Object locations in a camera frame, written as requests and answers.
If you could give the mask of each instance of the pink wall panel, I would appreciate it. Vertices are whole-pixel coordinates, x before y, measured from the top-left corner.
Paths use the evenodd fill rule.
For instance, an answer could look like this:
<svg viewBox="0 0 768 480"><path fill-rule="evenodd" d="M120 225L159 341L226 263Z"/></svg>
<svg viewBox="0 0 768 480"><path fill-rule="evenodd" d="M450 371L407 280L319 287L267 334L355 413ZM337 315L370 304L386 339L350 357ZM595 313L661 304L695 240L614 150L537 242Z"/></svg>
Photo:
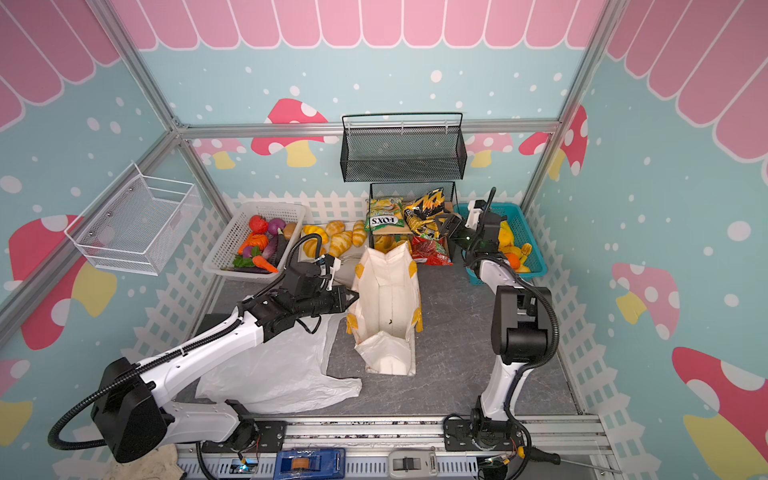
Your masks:
<svg viewBox="0 0 768 480"><path fill-rule="evenodd" d="M320 42L320 25L314 0L275 2L283 40L292 47L313 47Z"/></svg>
<svg viewBox="0 0 768 480"><path fill-rule="evenodd" d="M114 49L85 0L53 0L53 2L94 60L102 65L112 65L120 58L118 51Z"/></svg>
<svg viewBox="0 0 768 480"><path fill-rule="evenodd" d="M362 36L373 47L393 47L400 42L400 0L360 0Z"/></svg>
<svg viewBox="0 0 768 480"><path fill-rule="evenodd" d="M533 6L525 41L534 48L551 48L560 43L577 0L537 0Z"/></svg>
<svg viewBox="0 0 768 480"><path fill-rule="evenodd" d="M758 161L768 154L768 67L752 80L717 122L717 140L733 154Z"/></svg>
<svg viewBox="0 0 768 480"><path fill-rule="evenodd" d="M157 47L157 39L152 32L152 27L147 22L144 12L138 4L138 0L110 0L114 9L118 11L120 20L125 25L131 39L140 50L152 50Z"/></svg>
<svg viewBox="0 0 768 480"><path fill-rule="evenodd" d="M445 12L445 43L473 47L482 40L488 0L448 0Z"/></svg>
<svg viewBox="0 0 768 480"><path fill-rule="evenodd" d="M45 103L63 90L56 71L0 8L0 76L32 103Z"/></svg>
<svg viewBox="0 0 768 480"><path fill-rule="evenodd" d="M403 37L412 47L432 47L442 38L446 0L405 0Z"/></svg>
<svg viewBox="0 0 768 480"><path fill-rule="evenodd" d="M360 41L360 3L357 0L317 0L323 38L334 47L353 47Z"/></svg>
<svg viewBox="0 0 768 480"><path fill-rule="evenodd" d="M80 83L94 74L93 59L50 0L5 0L3 5L62 77Z"/></svg>
<svg viewBox="0 0 768 480"><path fill-rule="evenodd" d="M506 0L491 2L485 26L485 43L492 47L515 47L525 35L533 0Z"/></svg>
<svg viewBox="0 0 768 480"><path fill-rule="evenodd" d="M605 0L581 0L576 8L573 22L568 29L568 46L585 48L589 43L595 24L598 23L600 12L603 11Z"/></svg>
<svg viewBox="0 0 768 480"><path fill-rule="evenodd" d="M611 57L618 60L627 54L634 36L637 35L637 31L650 9L650 4L653 2L654 0L631 0L629 2L627 9L621 16L619 25L616 27L611 44L608 45L607 51Z"/></svg>
<svg viewBox="0 0 768 480"><path fill-rule="evenodd" d="M768 2L745 0L680 93L694 124L714 121L768 57Z"/></svg>
<svg viewBox="0 0 768 480"><path fill-rule="evenodd" d="M0 81L0 131L24 115L24 106L8 85Z"/></svg>
<svg viewBox="0 0 768 480"><path fill-rule="evenodd" d="M739 2L693 0L650 73L650 88L662 98L676 95Z"/></svg>
<svg viewBox="0 0 768 480"><path fill-rule="evenodd" d="M643 77L661 53L690 0L654 2L627 54L627 70Z"/></svg>
<svg viewBox="0 0 768 480"><path fill-rule="evenodd" d="M227 0L186 0L197 33L212 48L235 48L240 43Z"/></svg>
<svg viewBox="0 0 768 480"><path fill-rule="evenodd" d="M169 48L197 47L197 33L182 0L141 0L157 37Z"/></svg>
<svg viewBox="0 0 768 480"><path fill-rule="evenodd" d="M277 18L270 0L230 0L240 36L255 48L274 48L280 43Z"/></svg>

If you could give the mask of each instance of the red snack bag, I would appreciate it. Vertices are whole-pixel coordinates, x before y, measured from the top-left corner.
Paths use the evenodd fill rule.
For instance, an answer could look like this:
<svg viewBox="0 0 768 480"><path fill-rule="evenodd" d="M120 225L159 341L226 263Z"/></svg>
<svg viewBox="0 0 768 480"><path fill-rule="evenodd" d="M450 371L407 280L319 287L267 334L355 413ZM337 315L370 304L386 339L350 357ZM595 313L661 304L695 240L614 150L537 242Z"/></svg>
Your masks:
<svg viewBox="0 0 768 480"><path fill-rule="evenodd" d="M411 256L417 263L427 265L453 265L448 255L445 237L439 240L427 240L426 238L413 236L411 239Z"/></svg>

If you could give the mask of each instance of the screwdriver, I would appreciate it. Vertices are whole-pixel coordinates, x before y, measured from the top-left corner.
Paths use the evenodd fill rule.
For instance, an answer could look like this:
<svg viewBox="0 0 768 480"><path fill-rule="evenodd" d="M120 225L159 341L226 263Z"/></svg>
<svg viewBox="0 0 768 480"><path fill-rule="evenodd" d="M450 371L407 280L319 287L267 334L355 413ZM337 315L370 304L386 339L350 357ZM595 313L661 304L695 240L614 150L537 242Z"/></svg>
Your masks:
<svg viewBox="0 0 768 480"><path fill-rule="evenodd" d="M557 453L547 453L536 447L518 447L518 457L525 458L526 455L530 462L549 462L555 465L560 465L560 463L563 462L570 463L571 465L579 465L580 467L594 468L595 470L602 470L604 472L621 474L621 472L613 470L612 468L598 467L597 465L592 465L590 463L573 462L572 460L563 460Z"/></svg>

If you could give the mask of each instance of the beige cloth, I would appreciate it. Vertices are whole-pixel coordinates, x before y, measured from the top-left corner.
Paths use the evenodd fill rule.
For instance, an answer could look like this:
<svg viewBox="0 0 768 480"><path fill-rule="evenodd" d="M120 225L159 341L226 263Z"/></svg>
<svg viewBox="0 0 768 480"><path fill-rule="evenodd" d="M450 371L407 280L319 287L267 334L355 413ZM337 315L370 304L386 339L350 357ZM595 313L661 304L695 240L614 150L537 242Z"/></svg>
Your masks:
<svg viewBox="0 0 768 480"><path fill-rule="evenodd" d="M178 459L175 445L163 445L129 463L112 460L102 480L179 480L184 470L176 465Z"/></svg>

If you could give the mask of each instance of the white plastic basket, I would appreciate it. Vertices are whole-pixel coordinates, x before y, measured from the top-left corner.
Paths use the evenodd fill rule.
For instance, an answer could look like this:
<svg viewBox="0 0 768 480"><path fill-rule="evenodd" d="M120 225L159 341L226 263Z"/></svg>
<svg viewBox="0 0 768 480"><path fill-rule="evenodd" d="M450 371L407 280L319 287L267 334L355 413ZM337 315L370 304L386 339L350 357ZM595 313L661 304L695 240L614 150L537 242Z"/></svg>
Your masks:
<svg viewBox="0 0 768 480"><path fill-rule="evenodd" d="M84 220L132 169L137 174ZM131 164L67 226L65 234L96 268L160 275L202 209L195 184L148 177Z"/></svg>
<svg viewBox="0 0 768 480"><path fill-rule="evenodd" d="M288 252L296 244L299 237L301 237L301 228L304 223L305 214L306 208L303 205L262 201L243 203L232 216L232 220L227 227L224 228L224 232L219 237L219 240L216 241L214 248L211 249L208 258L203 262L203 270L208 273L215 273L216 275L228 276L236 280L258 283L271 282L283 270L288 258ZM243 273L221 269L225 266L232 266L232 260L237 255L237 249L240 248L240 245L251 234L252 230L248 226L248 221L253 215L259 215L266 221L270 221L273 218L282 218L286 223L296 222L294 234L288 242L283 258L277 264L278 273Z"/></svg>

